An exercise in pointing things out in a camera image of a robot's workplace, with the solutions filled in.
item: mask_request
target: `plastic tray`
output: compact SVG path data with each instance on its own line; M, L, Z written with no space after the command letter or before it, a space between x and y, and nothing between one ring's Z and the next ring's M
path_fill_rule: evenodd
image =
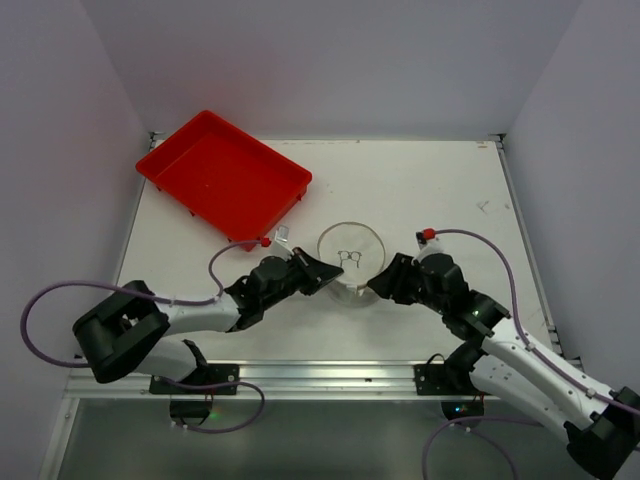
M311 172L207 110L136 169L232 241L264 237L311 182Z

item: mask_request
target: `white wall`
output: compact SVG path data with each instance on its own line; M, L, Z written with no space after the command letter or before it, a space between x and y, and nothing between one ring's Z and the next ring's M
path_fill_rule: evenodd
M0 72L0 478L21 480L37 478L67 375L21 344L22 306L56 280L113 278L146 134L76 1L1 2ZM69 358L96 298L44 301L38 344Z
M579 0L83 0L148 129L505 132Z
M563 345L638 392L639 87L640 3L585 0L507 135Z

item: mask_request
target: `purple cable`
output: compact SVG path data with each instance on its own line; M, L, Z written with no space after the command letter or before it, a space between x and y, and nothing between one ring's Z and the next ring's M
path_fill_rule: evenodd
M52 292L53 290L57 290L58 288L63 287L91 287L91 288L101 288L103 290L110 290L112 292L118 293L126 293L128 295L132 295L137 298L142 298L144 300L151 300L152 302L162 303L165 305L181 305L186 307L202 307L206 305L211 305L216 303L220 296L222 295L222 291L224 290L224 286L222 282L218 279L218 277L213 273L212 267L213 263L222 255L224 252L231 250L232 248L239 247L242 245L255 245L260 243L259 240L247 240L243 242L232 243L227 245L218 251L209 261L209 275L213 279L213 281L218 286L218 293L211 298L207 298L205 300L176 300L172 298L159 297L157 295L149 295L142 292L137 292L135 290L129 290L127 288L118 287L117 285L112 285L110 283L105 282L95 282L90 280L67 280L62 282L56 282L48 287L43 288L38 293L36 293L31 299L27 302L24 309L22 310L22 315L20 316L20 336L22 337L22 341L26 345L26 347L40 360L43 360L51 365L55 365L58 367L66 367L66 368L87 368L89 364L86 362L66 362L63 360L57 360L55 358L50 357L46 353L42 352L35 346L31 338L29 337L29 332L27 331L27 321L29 320L29 314L33 309L33 306L44 297L47 293Z
M427 439L426 443L424 444L424 447L422 449L422 478L423 478L423 480L429 480L429 473L427 472L427 460L428 460L428 457L429 457L429 450L431 449L431 445L433 444L433 441L436 439L436 437L440 433L442 433L449 425L455 425L455 424L458 424L458 423L473 422L473 421L514 423L514 424L518 424L518 425L528 425L528 426L531 426L531 427L537 427L537 426L540 425L539 423L534 422L532 420L524 420L524 419L509 418L509 417L491 417L491 416L489 416L489 417L474 416L474 417L454 418L453 420L449 420L448 422L445 422L442 425L440 425L438 428L436 428L433 431L433 433L431 435L429 435L429 438ZM509 462L509 467L511 468L511 473L513 474L513 478L518 480L518 478L519 478L518 472L516 471L515 463L513 462L513 459L511 458L509 453L503 447L498 445L494 440L491 440L486 435L484 435L484 434L482 434L480 432L475 432L475 431L472 431L472 433L477 435L478 437L482 438L483 440L486 440L487 442L489 442L491 445L493 445L496 448L496 450L498 450L502 454L502 456L507 460L507 462Z
M513 312L512 312L512 314L513 314L513 323L514 323L514 325L516 327L518 335L520 335L520 338L522 339L524 344L526 346L529 346L531 344L531 340L529 340L529 338L525 335L524 329L522 327L522 322L520 321L520 315L518 313L518 298L517 298L517 294L516 294L516 281L515 281L515 278L513 276L513 270L511 269L511 265L509 264L509 261L507 260L507 257L505 257L504 253L502 253L502 251L498 248L498 246L495 243L493 243L491 240L489 240L486 237L483 237L482 235L480 235L478 233L471 232L469 230L462 230L462 229L458 229L458 228L445 228L443 230L436 230L436 235L442 235L442 234L446 234L446 233L458 233L458 234L461 234L461 235L467 235L469 237L477 238L478 240L480 240L481 242L483 242L484 244L489 246L494 252L496 252L498 257L500 257L500 260L502 261L502 264L504 265L504 268L507 271L507 277L509 278L509 289L511 291L511 309L513 310ZM533 352L533 354L536 357L538 357L538 359L542 363L544 363L552 371L554 371L555 373L560 375L560 377L562 377L568 383L570 383L571 385L576 387L578 390L580 390L580 391L582 391L584 393L587 393L587 391L589 390L589 388L587 386L585 386L582 383L580 383L579 381L575 380L569 374L563 372L562 369L558 368L540 350L538 350L537 348L533 347L533 348L531 348L531 351ZM615 407L618 407L618 408L620 408L620 409L622 409L622 410L624 410L626 412L629 412L629 413L631 413L633 415L640 416L640 410L637 410L635 408L632 408L632 407L629 407L627 405L624 405L623 403L620 403L620 402L618 402L616 400L608 398L605 395L602 395L601 393L596 393L594 395L594 398L597 398L601 402L605 402L605 403L607 403L609 405L613 405Z
M187 425L186 423L180 424L183 428L186 428L187 430L191 430L192 432L216 434L216 433L231 433L231 432L238 431L241 428L244 428L249 424L253 423L260 416L260 414L264 410L264 405L267 401L264 396L264 392L260 389L260 387L248 382L225 382L225 383L212 383L210 385L187 385L185 383L180 383L180 382L171 380L170 378L163 377L162 380L167 382L169 385L173 385L174 387L178 387L178 388L183 388L185 390L206 391L206 390L215 390L216 388L221 388L221 387L240 386L240 387L249 387L255 390L256 392L258 392L258 395L260 395L260 405L258 406L258 409L255 411L253 415L251 415L244 422L239 423L238 425L234 425L233 427L227 427L227 428L202 428L195 425Z

